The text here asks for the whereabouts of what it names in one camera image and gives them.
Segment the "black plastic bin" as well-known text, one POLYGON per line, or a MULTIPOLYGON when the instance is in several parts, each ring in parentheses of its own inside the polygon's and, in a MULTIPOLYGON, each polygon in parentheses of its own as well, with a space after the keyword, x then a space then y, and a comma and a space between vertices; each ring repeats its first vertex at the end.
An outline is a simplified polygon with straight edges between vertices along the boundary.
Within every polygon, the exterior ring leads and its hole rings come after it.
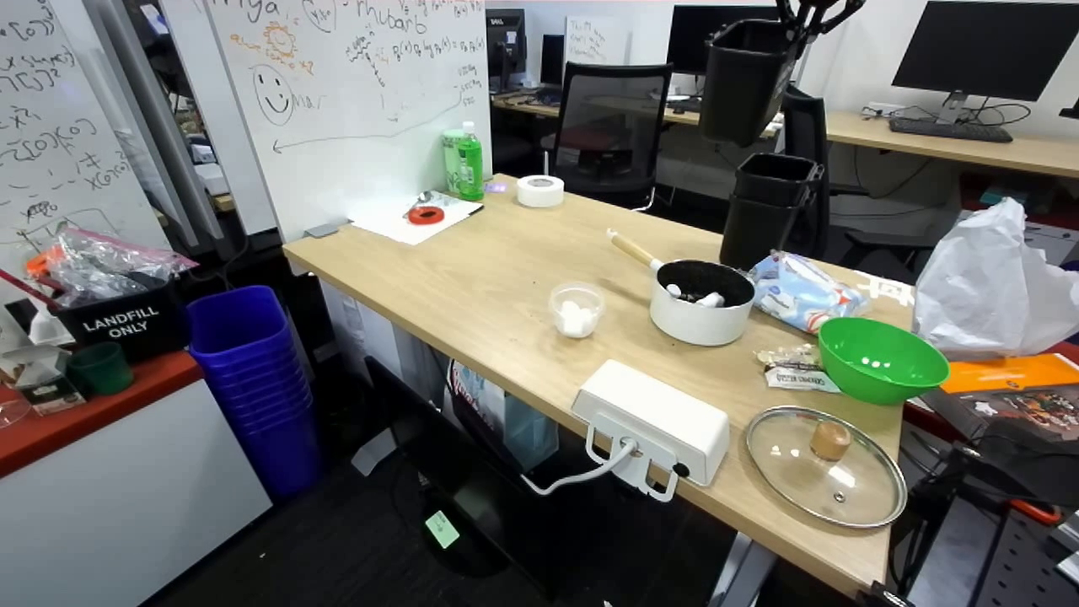
POLYGON ((797 43, 782 22, 745 19, 714 37, 706 57, 699 132, 740 148, 759 141, 780 108, 797 63, 797 43))
POLYGON ((755 153, 736 169, 733 196, 778 207, 802 207, 812 202, 824 173, 821 163, 809 158, 755 153))
POLYGON ((816 196, 809 193, 797 205, 777 205, 733 196, 718 261, 733 270, 752 270, 771 250, 786 246, 798 216, 814 199, 816 196))

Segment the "large black monitor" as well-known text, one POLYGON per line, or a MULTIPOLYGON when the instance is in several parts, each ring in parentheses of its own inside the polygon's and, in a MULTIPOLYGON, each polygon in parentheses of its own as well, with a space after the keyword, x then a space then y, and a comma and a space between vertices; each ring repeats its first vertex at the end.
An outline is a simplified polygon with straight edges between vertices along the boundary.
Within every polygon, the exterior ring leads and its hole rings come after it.
POLYGON ((893 86, 945 94, 939 118, 957 123, 972 96, 1037 101, 1079 37, 1079 3, 929 0, 893 86))

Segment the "black mesh office chair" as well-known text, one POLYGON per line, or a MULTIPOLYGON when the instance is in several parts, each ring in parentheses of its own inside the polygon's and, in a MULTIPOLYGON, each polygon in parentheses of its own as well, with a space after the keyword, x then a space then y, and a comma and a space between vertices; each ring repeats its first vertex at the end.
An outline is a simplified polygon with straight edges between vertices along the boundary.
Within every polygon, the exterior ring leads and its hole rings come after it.
POLYGON ((574 195, 650 210, 671 77, 671 64, 566 63, 556 132, 540 144, 545 175, 574 195))

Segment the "blue and white packet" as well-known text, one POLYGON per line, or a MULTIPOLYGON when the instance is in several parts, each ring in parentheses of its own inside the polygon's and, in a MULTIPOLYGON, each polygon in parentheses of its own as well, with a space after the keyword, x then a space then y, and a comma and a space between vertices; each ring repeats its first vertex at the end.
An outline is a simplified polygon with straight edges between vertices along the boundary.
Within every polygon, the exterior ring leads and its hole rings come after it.
POLYGON ((809 335, 829 320, 868 311, 868 296, 802 256, 771 252, 749 270, 748 278, 755 308, 809 335))

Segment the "white markers in pot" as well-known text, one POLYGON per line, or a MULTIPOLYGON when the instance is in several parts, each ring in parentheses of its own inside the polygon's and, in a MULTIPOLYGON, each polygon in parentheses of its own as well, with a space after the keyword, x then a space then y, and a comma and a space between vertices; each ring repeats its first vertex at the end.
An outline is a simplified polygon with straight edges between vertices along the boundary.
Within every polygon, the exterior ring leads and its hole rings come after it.
POLYGON ((678 284, 670 282, 665 287, 666 292, 670 296, 678 301, 683 301, 683 303, 694 304, 694 306, 699 306, 704 308, 723 308, 725 306, 725 298, 718 292, 709 293, 697 293, 683 291, 678 284))

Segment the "white tape roll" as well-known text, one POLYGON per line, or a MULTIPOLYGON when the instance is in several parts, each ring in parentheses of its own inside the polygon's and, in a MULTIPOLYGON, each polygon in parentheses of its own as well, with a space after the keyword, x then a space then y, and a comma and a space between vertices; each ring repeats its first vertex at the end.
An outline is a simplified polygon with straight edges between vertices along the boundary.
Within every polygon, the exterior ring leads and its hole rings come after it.
POLYGON ((564 181, 550 175, 531 175, 517 181, 518 204, 529 208, 556 207, 564 201, 564 181))

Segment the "white plastic bag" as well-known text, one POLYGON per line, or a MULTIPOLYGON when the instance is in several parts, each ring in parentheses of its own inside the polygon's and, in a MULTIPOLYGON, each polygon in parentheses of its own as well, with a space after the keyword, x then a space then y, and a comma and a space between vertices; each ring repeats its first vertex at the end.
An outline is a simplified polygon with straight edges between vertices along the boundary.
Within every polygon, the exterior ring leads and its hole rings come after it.
POLYGON ((1025 357, 1079 333, 1079 272, 1025 242, 1005 201, 956 223, 915 284, 913 331, 950 360, 1025 357))

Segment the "small snack packets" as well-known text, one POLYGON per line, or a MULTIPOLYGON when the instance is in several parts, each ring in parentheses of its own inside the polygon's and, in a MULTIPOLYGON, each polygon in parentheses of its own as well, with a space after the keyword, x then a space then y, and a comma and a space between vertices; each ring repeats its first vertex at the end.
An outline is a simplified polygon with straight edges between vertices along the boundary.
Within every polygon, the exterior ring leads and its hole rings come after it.
POLYGON ((819 349, 812 343, 793 348, 776 348, 755 353, 763 365, 765 384, 770 389, 817 391, 839 395, 839 387, 829 377, 819 349))

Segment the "clear plastic cup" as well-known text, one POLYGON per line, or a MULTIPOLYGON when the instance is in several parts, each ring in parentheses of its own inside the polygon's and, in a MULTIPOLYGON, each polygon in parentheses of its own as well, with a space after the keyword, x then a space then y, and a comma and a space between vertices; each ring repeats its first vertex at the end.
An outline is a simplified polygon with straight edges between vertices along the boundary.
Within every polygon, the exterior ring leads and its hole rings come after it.
POLYGON ((550 293, 554 327, 564 337, 589 337, 605 311, 604 293, 590 282, 563 282, 550 293))

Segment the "orange book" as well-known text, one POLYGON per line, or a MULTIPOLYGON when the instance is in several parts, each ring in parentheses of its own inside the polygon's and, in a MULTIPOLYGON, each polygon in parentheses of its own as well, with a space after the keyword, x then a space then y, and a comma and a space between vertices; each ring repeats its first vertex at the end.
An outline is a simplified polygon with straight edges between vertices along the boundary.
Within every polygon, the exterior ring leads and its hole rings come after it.
POLYGON ((1024 391, 1079 385, 1079 365, 1057 353, 1007 357, 998 360, 950 363, 950 377, 940 389, 950 395, 1024 391))

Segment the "white power box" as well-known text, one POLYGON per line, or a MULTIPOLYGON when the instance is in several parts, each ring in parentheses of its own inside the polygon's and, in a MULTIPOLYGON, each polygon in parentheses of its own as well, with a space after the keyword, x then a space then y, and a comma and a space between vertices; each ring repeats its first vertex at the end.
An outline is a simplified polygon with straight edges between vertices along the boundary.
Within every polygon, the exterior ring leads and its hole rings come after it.
POLYGON ((600 469, 656 501, 681 483, 710 486, 730 446, 726 412, 614 360, 583 383, 571 413, 600 469))

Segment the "large whiteboard with smiley drawing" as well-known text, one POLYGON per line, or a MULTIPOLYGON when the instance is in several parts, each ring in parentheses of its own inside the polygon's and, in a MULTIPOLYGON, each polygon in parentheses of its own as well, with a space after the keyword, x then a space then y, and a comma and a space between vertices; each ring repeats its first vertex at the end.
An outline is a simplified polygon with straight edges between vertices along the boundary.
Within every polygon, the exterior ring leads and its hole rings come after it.
POLYGON ((201 0, 284 242, 447 187, 470 122, 493 176, 484 0, 201 0))

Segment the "white paper sheet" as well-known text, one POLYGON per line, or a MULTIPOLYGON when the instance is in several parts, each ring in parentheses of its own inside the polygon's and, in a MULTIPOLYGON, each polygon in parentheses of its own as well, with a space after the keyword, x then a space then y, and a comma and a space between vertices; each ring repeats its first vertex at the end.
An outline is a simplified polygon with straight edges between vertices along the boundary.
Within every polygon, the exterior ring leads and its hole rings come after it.
POLYGON ((484 205, 480 202, 463 201, 436 190, 427 190, 416 196, 370 202, 350 212, 347 218, 355 227, 373 232, 393 242, 415 246, 435 237, 443 230, 462 223, 467 218, 482 211, 484 205), (415 224, 409 223, 405 219, 405 215, 409 208, 415 205, 441 207, 443 222, 428 224, 428 226, 415 226, 415 224))

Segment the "glass lid with wooden knob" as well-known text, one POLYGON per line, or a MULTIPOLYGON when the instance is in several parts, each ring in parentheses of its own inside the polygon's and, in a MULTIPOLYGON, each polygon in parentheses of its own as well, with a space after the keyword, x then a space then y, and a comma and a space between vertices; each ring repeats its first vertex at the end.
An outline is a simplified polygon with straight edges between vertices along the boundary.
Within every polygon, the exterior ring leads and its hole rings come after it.
POLYGON ((806 406, 762 411, 745 429, 745 449, 780 497, 830 524, 891 525, 907 503, 894 458, 847 420, 806 406))

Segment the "black landfill bin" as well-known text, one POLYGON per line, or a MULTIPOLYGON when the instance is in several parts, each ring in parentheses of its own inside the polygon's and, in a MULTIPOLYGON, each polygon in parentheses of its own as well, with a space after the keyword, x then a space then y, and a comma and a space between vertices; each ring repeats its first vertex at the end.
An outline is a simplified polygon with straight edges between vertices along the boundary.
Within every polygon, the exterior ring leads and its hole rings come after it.
POLYGON ((54 315, 78 346, 115 343, 129 363, 185 350, 191 342, 178 279, 158 281, 140 293, 77 303, 54 315))

